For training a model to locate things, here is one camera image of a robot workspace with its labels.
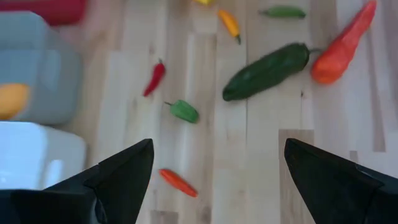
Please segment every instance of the green chili pepper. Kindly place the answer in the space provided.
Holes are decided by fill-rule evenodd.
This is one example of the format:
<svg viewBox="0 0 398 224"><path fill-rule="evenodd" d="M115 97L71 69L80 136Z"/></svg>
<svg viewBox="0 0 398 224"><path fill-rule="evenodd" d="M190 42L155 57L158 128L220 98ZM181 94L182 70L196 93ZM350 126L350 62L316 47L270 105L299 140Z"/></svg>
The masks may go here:
<svg viewBox="0 0 398 224"><path fill-rule="evenodd" d="M260 14L275 18L299 18L304 19L306 13L296 6L274 6L269 9L259 11Z"/></svg>
<svg viewBox="0 0 398 224"><path fill-rule="evenodd" d="M196 123L199 119L199 114L196 109L189 105L189 103L183 100L177 100L174 104L166 103L170 105L170 113L184 121L188 121L189 123Z"/></svg>

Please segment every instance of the wooden table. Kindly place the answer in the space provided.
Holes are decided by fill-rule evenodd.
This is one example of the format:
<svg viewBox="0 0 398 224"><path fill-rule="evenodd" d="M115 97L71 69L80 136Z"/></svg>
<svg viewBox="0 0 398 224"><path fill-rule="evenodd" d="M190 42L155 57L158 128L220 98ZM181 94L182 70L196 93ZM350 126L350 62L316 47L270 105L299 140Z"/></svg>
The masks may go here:
<svg viewBox="0 0 398 224"><path fill-rule="evenodd" d="M62 128L86 139L87 166L144 138L154 140L154 172L137 223L313 223L280 156L286 138L398 176L391 85L398 45L386 44L398 38L397 29L386 29L396 27L398 4L379 0L372 29L333 86L313 83L308 66L249 100L226 103L221 92L240 68L289 42L326 48L363 3L217 0L204 7L189 0L92 0L80 25L60 29L85 58L80 109ZM300 6L308 17L257 14L274 4ZM238 19L241 45L218 20L218 9ZM143 98L159 58L167 76ZM178 99L198 109L198 124L174 118L163 104ZM199 197L167 185L157 174L161 168L186 178Z"/></svg>

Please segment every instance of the wood plank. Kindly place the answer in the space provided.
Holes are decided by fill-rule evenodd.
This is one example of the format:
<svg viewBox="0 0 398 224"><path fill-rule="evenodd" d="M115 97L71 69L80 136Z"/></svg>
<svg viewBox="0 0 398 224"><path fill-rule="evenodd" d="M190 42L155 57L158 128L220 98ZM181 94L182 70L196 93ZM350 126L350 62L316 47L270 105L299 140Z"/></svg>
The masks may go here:
<svg viewBox="0 0 398 224"><path fill-rule="evenodd" d="M308 12L310 1L249 0L247 4L248 63L292 42L312 47L307 19L271 19L253 13L276 4L295 5ZM307 67L248 100L249 223L280 223L278 130L313 127L309 71L310 67Z"/></svg>
<svg viewBox="0 0 398 224"><path fill-rule="evenodd" d="M162 85L151 96L142 96L144 88L152 79L153 67L164 58L158 50L164 43L158 43L158 36L165 36L159 24L163 1L128 0L124 18L124 32L121 48L127 64L124 68L125 82L128 82L127 115L124 117L124 145L129 147L142 139L152 138L155 150L159 145L160 99Z"/></svg>
<svg viewBox="0 0 398 224"><path fill-rule="evenodd" d="M217 10L215 4L204 6L191 1L190 18L192 31L197 34L216 34L217 32Z"/></svg>
<svg viewBox="0 0 398 224"><path fill-rule="evenodd" d="M150 211L150 224L178 224L178 213Z"/></svg>
<svg viewBox="0 0 398 224"><path fill-rule="evenodd" d="M314 132L313 130L279 130L280 224L315 224L299 190L294 184L284 158L285 143L288 138L295 138L308 144L313 144Z"/></svg>
<svg viewBox="0 0 398 224"><path fill-rule="evenodd" d="M127 65L120 52L110 55L109 70L104 79L104 97L99 109L95 154L91 157L93 162L102 161L125 149L124 127L131 81L125 72Z"/></svg>
<svg viewBox="0 0 398 224"><path fill-rule="evenodd" d="M375 152L386 152L393 150L396 140L391 138L391 133L398 132L398 108L397 108L397 80L396 69L392 64L395 61L393 48L397 39L389 37L394 33L395 10L398 5L391 1L378 1L376 15L369 29L367 44L370 48L369 70L371 71L372 103L374 108L373 123L375 140L373 150Z"/></svg>
<svg viewBox="0 0 398 224"><path fill-rule="evenodd" d="M181 175L198 191L198 198L184 195L180 203L180 223L211 223L214 156L216 36L188 36L185 99L200 115L197 124L182 121L183 146Z"/></svg>
<svg viewBox="0 0 398 224"><path fill-rule="evenodd" d="M167 1L167 30L165 42L166 77L159 90L161 101L174 103L185 97L189 2ZM159 145L154 169L168 168L182 173L183 122L170 114L170 107L161 103ZM180 192L167 184L159 175L153 176L156 186L155 210L177 212Z"/></svg>
<svg viewBox="0 0 398 224"><path fill-rule="evenodd" d="M212 223L247 223L246 210L246 102L225 102L222 91L237 70L246 64L246 1L219 0L241 28L238 45L221 21L217 30L215 155Z"/></svg>
<svg viewBox="0 0 398 224"><path fill-rule="evenodd" d="M388 61L389 65L391 66L391 71L393 74L398 73L398 64L397 58L398 58L398 27L395 26L398 22L398 2L394 0L384 0L384 1L379 1L379 5L382 7L382 15L383 15L383 28L385 32L385 43L388 44L387 48L387 55L388 55ZM398 89L396 88L397 86L397 80L392 79L390 80L390 88L392 90L391 95L395 96L394 99L396 99L396 96L398 95Z"/></svg>
<svg viewBox="0 0 398 224"><path fill-rule="evenodd" d="M349 152L349 159L353 162L358 163L359 159L358 159L358 152L357 151L350 151Z"/></svg>
<svg viewBox="0 0 398 224"><path fill-rule="evenodd" d="M365 152L359 151L359 164L367 168L381 172L382 174L398 178L397 151Z"/></svg>

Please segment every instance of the plastic container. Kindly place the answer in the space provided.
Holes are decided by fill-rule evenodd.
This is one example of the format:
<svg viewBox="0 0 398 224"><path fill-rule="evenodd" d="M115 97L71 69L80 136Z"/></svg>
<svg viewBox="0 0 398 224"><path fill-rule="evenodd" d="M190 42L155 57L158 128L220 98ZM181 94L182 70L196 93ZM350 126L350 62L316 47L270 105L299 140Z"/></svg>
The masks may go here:
<svg viewBox="0 0 398 224"><path fill-rule="evenodd" d="M0 189L42 190L84 168L82 138L28 122L0 122Z"/></svg>
<svg viewBox="0 0 398 224"><path fill-rule="evenodd" d="M32 11L51 26L73 24L84 15L86 0L0 1L0 11Z"/></svg>
<svg viewBox="0 0 398 224"><path fill-rule="evenodd" d="M79 54L31 12L0 13L0 29L0 84L30 86L28 105L11 120L67 122L80 90Z"/></svg>

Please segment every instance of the red object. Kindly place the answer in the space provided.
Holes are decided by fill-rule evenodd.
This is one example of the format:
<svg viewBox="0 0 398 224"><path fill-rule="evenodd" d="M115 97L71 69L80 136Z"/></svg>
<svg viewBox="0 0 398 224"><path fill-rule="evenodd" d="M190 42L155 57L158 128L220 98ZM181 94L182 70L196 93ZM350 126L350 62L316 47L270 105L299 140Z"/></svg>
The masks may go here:
<svg viewBox="0 0 398 224"><path fill-rule="evenodd" d="M173 187L181 190L191 197L197 197L197 191L186 183L180 176L168 169L159 170L159 174Z"/></svg>
<svg viewBox="0 0 398 224"><path fill-rule="evenodd" d="M352 23L318 58L312 68L312 78L318 83L331 84L341 78L355 55L362 35L369 29L376 13L377 2L369 1Z"/></svg>
<svg viewBox="0 0 398 224"><path fill-rule="evenodd" d="M148 84L147 88L144 91L144 96L147 97L149 94L151 94L158 86L160 81L162 81L162 78L164 77L166 73L166 68L164 64L162 63L162 60L159 60L159 63L155 65L153 75L152 75L152 80Z"/></svg>
<svg viewBox="0 0 398 224"><path fill-rule="evenodd" d="M0 11L32 11L51 26L73 24L84 15L86 0L0 1Z"/></svg>

